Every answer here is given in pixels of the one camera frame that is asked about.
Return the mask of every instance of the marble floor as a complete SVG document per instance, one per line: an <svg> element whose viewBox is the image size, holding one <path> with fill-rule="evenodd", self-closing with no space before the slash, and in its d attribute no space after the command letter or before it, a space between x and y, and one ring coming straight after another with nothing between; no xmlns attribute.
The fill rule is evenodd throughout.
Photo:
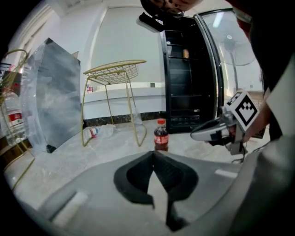
<svg viewBox="0 0 295 236"><path fill-rule="evenodd" d="M18 199L38 209L52 193L84 170L127 155L153 150L153 131L157 126L157 121L144 121L144 125L147 128L147 137L141 147L138 147L135 142L131 124L126 123L117 124L111 137L94 138L86 147L81 145L81 134L79 133L52 154L33 151L35 160L14 188L14 194ZM141 139L143 128L137 127L137 131ZM262 140L251 139L248 142L247 150L251 152L268 141L267 129ZM169 152L194 159L226 163L239 158L239 156L231 156L225 147L212 147L208 143L194 141L190 138L189 133L170 135ZM10 186L14 185L32 159L32 155L26 153L5 170L5 177Z"/></svg>

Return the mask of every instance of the clear plastic sheet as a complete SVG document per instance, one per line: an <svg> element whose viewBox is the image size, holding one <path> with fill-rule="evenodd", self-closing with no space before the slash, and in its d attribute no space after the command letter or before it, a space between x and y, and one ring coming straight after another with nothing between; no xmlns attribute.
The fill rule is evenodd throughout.
<svg viewBox="0 0 295 236"><path fill-rule="evenodd" d="M80 63L47 39L28 59L21 109L34 149L53 152L80 131Z"/></svg>

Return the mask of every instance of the wire basket top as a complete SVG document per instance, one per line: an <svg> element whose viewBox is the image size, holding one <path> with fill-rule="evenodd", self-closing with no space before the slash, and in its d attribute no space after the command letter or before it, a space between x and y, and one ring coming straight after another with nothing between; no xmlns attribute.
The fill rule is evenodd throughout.
<svg viewBox="0 0 295 236"><path fill-rule="evenodd" d="M125 73L129 79L138 76L137 65L145 62L144 60L118 61L95 67L84 74L106 84L124 83Z"/></svg>

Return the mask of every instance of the bottle label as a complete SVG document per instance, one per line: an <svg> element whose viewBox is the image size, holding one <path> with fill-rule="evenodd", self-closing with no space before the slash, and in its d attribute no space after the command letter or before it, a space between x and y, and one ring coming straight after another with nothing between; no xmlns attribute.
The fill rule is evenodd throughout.
<svg viewBox="0 0 295 236"><path fill-rule="evenodd" d="M10 113L8 116L9 116L9 127L15 127L23 123L23 116L20 112Z"/></svg>
<svg viewBox="0 0 295 236"><path fill-rule="evenodd" d="M156 144L167 144L169 141L169 135L166 136L155 136Z"/></svg>

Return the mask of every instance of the gold metal frame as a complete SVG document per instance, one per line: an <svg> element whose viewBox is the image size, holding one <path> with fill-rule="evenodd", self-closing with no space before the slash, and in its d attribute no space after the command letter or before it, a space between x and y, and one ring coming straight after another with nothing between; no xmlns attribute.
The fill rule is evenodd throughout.
<svg viewBox="0 0 295 236"><path fill-rule="evenodd" d="M136 108L135 105L135 100L134 100L134 95L132 91L132 86L130 83L130 79L138 76L138 69L137 65L141 63L145 63L146 61L144 60L128 60L128 61L119 61L119 62L114 62L110 64L105 64L101 65L98 67L95 67L89 71L84 72L85 75L88 75L84 87L84 93L83 93L83 100L82 100L82 110L81 110L81 138L82 138L82 145L85 147L91 138L89 138L86 142L84 142L84 135L83 135L83 108L84 108L84 100L85 100L85 92L87 89L87 83L88 80L93 81L95 83L99 83L101 85L104 85L105 88L107 85L112 85L112 84L119 84L119 83L125 83L126 84L126 93L127 93L127 101L128 101L128 107L130 111L130 117L131 117L131 122L132 122L132 127L134 131L134 136L136 139L137 145L140 147L147 136L147 128L142 124L144 127L144 137L141 142L138 140L138 135L136 131L136 126L134 124L133 120L133 113L132 113L132 107L131 107L131 101L130 101L130 94L128 90L128 83L130 85L130 90L131 90L131 95L134 103L134 107ZM110 107L110 102L109 102L109 97L107 93L107 88L106 88L106 99L107 103L109 106L109 111L110 115L112 118L112 124L114 124L114 120L112 117L112 111Z"/></svg>

